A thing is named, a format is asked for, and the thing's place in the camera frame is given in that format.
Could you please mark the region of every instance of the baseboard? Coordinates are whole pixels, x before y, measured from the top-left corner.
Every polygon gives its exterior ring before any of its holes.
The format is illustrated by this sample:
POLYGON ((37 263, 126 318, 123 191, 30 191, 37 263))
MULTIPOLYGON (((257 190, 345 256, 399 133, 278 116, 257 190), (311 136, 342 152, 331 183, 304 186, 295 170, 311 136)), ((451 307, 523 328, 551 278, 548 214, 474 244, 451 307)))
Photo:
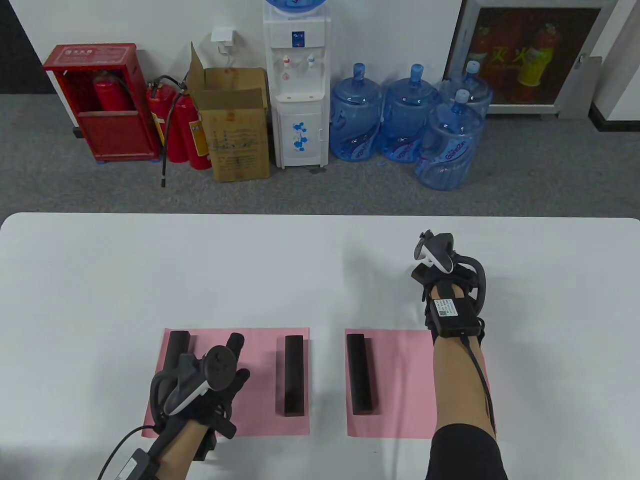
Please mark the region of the baseboard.
POLYGON ((593 103, 589 118, 599 132, 640 132, 640 120, 606 120, 593 103))

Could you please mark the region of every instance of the open cardboard box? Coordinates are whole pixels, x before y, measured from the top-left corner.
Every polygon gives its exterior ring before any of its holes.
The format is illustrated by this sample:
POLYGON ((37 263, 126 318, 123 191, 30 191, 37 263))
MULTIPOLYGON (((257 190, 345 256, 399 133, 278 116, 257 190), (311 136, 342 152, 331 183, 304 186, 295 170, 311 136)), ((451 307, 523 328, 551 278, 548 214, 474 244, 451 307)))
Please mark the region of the open cardboard box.
POLYGON ((187 87, 218 182, 267 179, 267 86, 262 68, 203 68, 191 43, 187 87))

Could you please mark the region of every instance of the water bottle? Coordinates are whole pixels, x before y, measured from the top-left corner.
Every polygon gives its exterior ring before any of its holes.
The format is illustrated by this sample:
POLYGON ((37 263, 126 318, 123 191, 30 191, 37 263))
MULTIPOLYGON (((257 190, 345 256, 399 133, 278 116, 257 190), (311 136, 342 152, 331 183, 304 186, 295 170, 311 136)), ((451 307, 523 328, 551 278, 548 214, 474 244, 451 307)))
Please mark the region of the water bottle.
POLYGON ((467 176, 483 127, 478 112, 467 105, 469 92, 458 90, 454 102, 444 102, 429 114, 429 125, 416 150, 415 173, 435 190, 453 190, 467 176))
POLYGON ((389 159, 411 163, 427 124, 429 112, 440 102, 440 94, 422 80, 424 67, 411 67, 411 77, 392 83, 387 91, 380 127, 380 149, 389 159))
POLYGON ((341 160, 359 162, 375 153, 380 129, 382 89, 364 77, 363 63, 353 65, 353 78, 333 87, 329 148, 341 160))
POLYGON ((454 101, 456 92, 464 89, 469 92, 467 105, 477 111, 484 119, 493 100, 493 90, 489 84, 478 76, 480 62, 471 60, 467 63, 464 76, 445 80, 440 85, 440 95, 445 100, 454 101))

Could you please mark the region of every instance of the water dispenser cabinet door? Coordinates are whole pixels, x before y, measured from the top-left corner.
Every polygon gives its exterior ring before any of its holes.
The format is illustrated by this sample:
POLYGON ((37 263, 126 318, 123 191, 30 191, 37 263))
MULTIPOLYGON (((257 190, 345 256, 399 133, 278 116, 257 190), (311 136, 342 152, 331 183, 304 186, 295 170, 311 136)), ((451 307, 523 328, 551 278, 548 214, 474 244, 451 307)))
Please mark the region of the water dispenser cabinet door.
POLYGON ((297 113, 280 116, 284 166, 321 163, 322 114, 297 113))

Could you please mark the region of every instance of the water dispenser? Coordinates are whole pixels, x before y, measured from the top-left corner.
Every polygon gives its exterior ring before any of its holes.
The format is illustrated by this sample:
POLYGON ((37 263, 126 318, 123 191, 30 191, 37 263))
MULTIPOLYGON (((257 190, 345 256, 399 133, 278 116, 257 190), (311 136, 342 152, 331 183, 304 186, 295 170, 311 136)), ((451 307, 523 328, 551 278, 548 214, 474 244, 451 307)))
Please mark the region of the water dispenser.
POLYGON ((264 44, 276 164, 329 160, 331 18, 324 0, 268 0, 264 44))

